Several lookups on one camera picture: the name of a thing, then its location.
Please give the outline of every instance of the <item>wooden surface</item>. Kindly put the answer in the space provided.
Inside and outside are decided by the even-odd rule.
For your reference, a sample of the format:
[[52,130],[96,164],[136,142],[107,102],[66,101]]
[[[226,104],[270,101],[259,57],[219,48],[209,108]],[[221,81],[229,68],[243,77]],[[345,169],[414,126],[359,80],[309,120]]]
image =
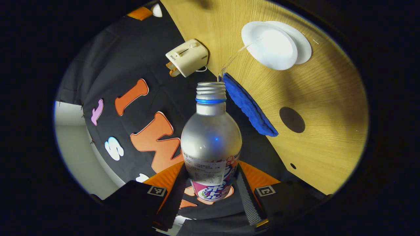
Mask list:
[[[305,34],[312,57],[304,64],[275,71],[243,50],[226,72],[249,92],[279,132],[268,139],[287,169],[325,194],[338,190],[356,167],[368,132],[362,81],[340,47],[310,22],[263,0],[161,2],[185,40],[195,38],[209,49],[207,67],[215,75],[244,46],[241,29],[250,21],[280,21]],[[282,107],[301,115],[302,133],[284,125],[279,116]]]

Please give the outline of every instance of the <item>wire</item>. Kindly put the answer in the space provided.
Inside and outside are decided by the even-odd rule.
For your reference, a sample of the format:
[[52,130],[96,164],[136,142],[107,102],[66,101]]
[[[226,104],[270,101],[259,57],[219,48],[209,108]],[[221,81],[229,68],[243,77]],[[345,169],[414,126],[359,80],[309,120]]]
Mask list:
[[202,71],[196,71],[196,72],[204,72],[207,70],[207,66],[204,66],[206,69],[202,70]]

